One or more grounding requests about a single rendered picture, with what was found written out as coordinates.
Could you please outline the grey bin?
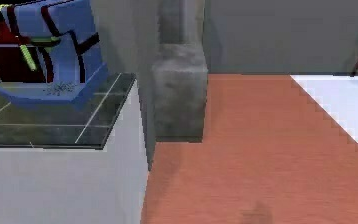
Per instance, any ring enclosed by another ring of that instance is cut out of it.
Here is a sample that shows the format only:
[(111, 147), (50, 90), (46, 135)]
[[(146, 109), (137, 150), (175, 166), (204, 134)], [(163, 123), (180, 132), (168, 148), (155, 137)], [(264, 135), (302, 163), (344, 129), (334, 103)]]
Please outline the grey bin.
[(159, 142), (203, 140), (208, 70), (200, 44), (163, 44), (153, 65)]

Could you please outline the white counter with dark top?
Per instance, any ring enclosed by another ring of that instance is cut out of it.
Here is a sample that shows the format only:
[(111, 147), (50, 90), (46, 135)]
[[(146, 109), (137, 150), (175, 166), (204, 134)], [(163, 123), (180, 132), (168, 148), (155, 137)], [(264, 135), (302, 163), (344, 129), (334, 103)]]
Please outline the white counter with dark top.
[(0, 96), (0, 224), (140, 224), (146, 180), (134, 75), (110, 76), (80, 110)]

